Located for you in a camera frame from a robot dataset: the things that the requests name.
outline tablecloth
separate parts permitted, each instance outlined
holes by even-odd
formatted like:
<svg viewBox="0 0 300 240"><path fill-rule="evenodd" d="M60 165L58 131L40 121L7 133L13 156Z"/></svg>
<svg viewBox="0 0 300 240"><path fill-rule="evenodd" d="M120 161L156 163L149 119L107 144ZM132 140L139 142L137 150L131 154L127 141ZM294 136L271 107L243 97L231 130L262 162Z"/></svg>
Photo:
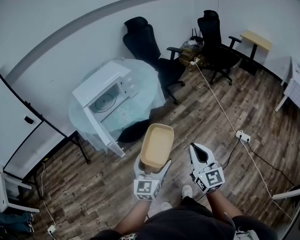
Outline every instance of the tablecloth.
<svg viewBox="0 0 300 240"><path fill-rule="evenodd" d="M284 90L287 95L300 108L300 64L291 60L292 78Z"/></svg>
<svg viewBox="0 0 300 240"><path fill-rule="evenodd" d="M163 106L166 101L158 79L158 73L152 66L137 59L114 59L113 62L132 71L134 83L138 90L134 97L127 98L101 122L114 140L117 140L124 129L137 122L149 119L150 111ZM68 114L76 130L96 150L108 150L73 95L70 98Z"/></svg>

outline white wall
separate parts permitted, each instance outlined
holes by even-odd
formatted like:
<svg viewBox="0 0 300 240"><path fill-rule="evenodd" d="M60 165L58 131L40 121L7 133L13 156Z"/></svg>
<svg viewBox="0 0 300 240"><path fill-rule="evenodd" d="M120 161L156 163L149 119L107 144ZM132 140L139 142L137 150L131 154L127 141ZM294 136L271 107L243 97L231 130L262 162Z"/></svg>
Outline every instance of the white wall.
<svg viewBox="0 0 300 240"><path fill-rule="evenodd" d="M97 10L54 35L55 38L48 41L49 49L44 50L38 59L35 54L34 62L17 79L10 78L11 86L48 120L70 135L74 128L68 116L68 102L82 78L113 58L133 58L122 41L127 33L124 22L137 16L145 17L154 28L162 54L170 58L166 48L180 47L191 36L193 11L194 0L124 0ZM33 167L49 148L62 139L52 129L45 127L41 130L41 127L37 130L37 138L25 143L31 146L28 150L38 157L32 157L24 164L27 168ZM14 170L20 166L16 157L19 157L18 154L7 169Z"/></svg>
<svg viewBox="0 0 300 240"><path fill-rule="evenodd" d="M7 75L66 24L122 0L0 0L0 72Z"/></svg>
<svg viewBox="0 0 300 240"><path fill-rule="evenodd" d="M217 5L211 5L211 9L216 8ZM258 47L254 59L281 79L290 56L300 62L300 0L219 0L218 14L224 44L230 44L228 36L241 38L245 30L272 42L268 54ZM196 15L201 17L203 9L198 9ZM250 56L252 47L252 43L243 40L235 49Z"/></svg>

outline black cable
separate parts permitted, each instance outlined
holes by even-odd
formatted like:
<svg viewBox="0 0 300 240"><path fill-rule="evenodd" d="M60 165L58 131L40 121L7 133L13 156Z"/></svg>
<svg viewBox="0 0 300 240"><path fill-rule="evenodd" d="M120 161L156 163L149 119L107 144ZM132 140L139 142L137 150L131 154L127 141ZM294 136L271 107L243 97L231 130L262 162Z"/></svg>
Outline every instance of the black cable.
<svg viewBox="0 0 300 240"><path fill-rule="evenodd" d="M280 169L278 169L278 168L275 168L273 165L271 165L270 163L268 163L266 160L264 160L261 156L259 156L259 155L257 155L257 153L256 152L254 152L253 151L253 149L250 147L250 145L249 145L249 142L248 142L248 146L249 146L249 148L250 148L250 150L258 157L258 158L260 158L262 161L264 161L267 165L269 165L269 166L271 166L273 169L275 169L275 170L277 170L277 171L279 171L280 173L282 173L282 175L286 178L286 180L288 181L288 182L290 182L294 187L296 186L285 174L284 174L284 172L282 171L282 170L280 170Z"/></svg>
<svg viewBox="0 0 300 240"><path fill-rule="evenodd" d="M237 144L236 144L236 145L234 146L234 148L232 149L232 151L231 151L231 153L230 153L230 156L229 156L229 159L228 159L228 162L226 163L225 167L222 168L222 170L226 169L226 167L228 166L228 164L229 164L229 162L230 162L231 155L232 155L232 153L235 151L235 149L236 149L236 147L238 146L240 140L241 140L241 136L240 136L240 139L239 139L239 141L237 142Z"/></svg>

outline chair armrest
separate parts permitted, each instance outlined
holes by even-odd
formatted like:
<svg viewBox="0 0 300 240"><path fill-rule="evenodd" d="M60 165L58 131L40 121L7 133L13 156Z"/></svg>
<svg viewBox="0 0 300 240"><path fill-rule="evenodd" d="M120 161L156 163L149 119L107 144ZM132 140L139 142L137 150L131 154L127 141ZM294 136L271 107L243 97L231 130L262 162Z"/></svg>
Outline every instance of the chair armrest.
<svg viewBox="0 0 300 240"><path fill-rule="evenodd" d="M229 38L232 40L232 41L231 41L231 44L230 44L230 48L231 48L231 49L234 47L235 42L238 42L238 43L241 43L241 42L242 42L240 39L235 38L235 37L233 37L233 36L229 36Z"/></svg>
<svg viewBox="0 0 300 240"><path fill-rule="evenodd" d="M170 61L173 61L175 59L175 54L176 53L180 53L181 54L183 52L182 49L175 48L175 47L168 47L167 50L171 51Z"/></svg>
<svg viewBox="0 0 300 240"><path fill-rule="evenodd" d="M184 51L184 50L182 50L182 49L175 48L175 47L168 47L167 50L168 50L168 51L171 51L171 52L180 53L180 54Z"/></svg>

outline shoe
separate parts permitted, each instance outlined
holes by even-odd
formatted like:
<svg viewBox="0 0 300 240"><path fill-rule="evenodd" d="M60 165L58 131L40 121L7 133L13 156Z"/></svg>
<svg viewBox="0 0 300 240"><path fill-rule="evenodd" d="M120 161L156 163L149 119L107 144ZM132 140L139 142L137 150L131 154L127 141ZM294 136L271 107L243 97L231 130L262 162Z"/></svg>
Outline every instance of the shoe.
<svg viewBox="0 0 300 240"><path fill-rule="evenodd" d="M28 221L28 227L29 227L29 230L30 230L31 233L35 232L34 227L32 226L30 221Z"/></svg>
<svg viewBox="0 0 300 240"><path fill-rule="evenodd" d="M162 211L166 211L166 210L169 210L169 209L172 209L172 205L168 202L163 202L161 205L161 210Z"/></svg>
<svg viewBox="0 0 300 240"><path fill-rule="evenodd" d="M193 196L192 187L190 185L184 185L181 191L182 198Z"/></svg>

